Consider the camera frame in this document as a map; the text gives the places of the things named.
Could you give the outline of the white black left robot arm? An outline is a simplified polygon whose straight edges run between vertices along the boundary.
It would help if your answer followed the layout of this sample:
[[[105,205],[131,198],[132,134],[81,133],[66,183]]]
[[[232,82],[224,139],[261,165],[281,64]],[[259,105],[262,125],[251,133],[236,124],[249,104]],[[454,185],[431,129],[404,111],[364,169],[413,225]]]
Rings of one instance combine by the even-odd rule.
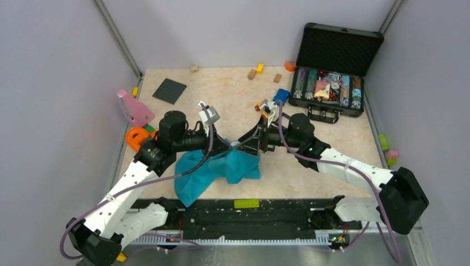
[[[73,247],[94,265],[112,265],[125,246],[147,231],[177,224],[177,213],[157,203],[124,220],[124,215],[146,186],[165,181],[162,174],[176,161],[179,152],[201,150],[202,160],[191,169],[169,176],[174,180],[187,176],[203,166],[212,156],[231,150],[217,134],[216,109],[202,105],[198,129],[190,129],[186,115],[168,111],[159,122],[155,136],[144,141],[118,183],[95,207],[69,221],[65,236]]]

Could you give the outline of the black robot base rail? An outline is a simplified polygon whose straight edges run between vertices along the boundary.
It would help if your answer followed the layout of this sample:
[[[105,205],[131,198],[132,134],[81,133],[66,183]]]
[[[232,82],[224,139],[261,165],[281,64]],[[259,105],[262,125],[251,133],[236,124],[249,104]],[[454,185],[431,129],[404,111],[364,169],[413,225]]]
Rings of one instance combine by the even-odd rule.
[[[329,208],[330,199],[260,199],[258,207],[237,208],[233,199],[198,199],[184,207],[169,199],[166,223],[184,239],[230,241],[314,240],[320,231],[361,230],[358,221],[343,222]]]

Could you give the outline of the teal garment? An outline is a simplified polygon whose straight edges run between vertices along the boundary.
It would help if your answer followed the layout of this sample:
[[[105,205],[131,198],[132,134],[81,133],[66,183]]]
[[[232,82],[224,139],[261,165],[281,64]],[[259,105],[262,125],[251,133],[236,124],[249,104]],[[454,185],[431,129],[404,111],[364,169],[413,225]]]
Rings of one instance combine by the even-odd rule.
[[[238,150],[230,150],[209,158],[195,171],[174,181],[177,198],[189,207],[218,178],[225,178],[229,185],[243,179],[258,180],[260,157]]]

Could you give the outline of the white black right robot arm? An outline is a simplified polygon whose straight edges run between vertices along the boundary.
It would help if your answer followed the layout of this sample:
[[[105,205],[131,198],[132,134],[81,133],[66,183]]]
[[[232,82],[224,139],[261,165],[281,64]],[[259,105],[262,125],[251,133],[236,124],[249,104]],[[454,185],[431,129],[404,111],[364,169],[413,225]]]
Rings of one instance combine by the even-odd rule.
[[[383,222],[394,232],[407,235],[416,225],[429,200],[414,173],[404,167],[393,171],[355,160],[314,135],[315,127],[305,114],[290,116],[287,127],[268,125],[261,116],[255,127],[238,139],[237,149],[251,155],[283,146],[305,168],[333,175],[372,195],[367,198],[338,197],[325,213],[331,228],[350,221]]]

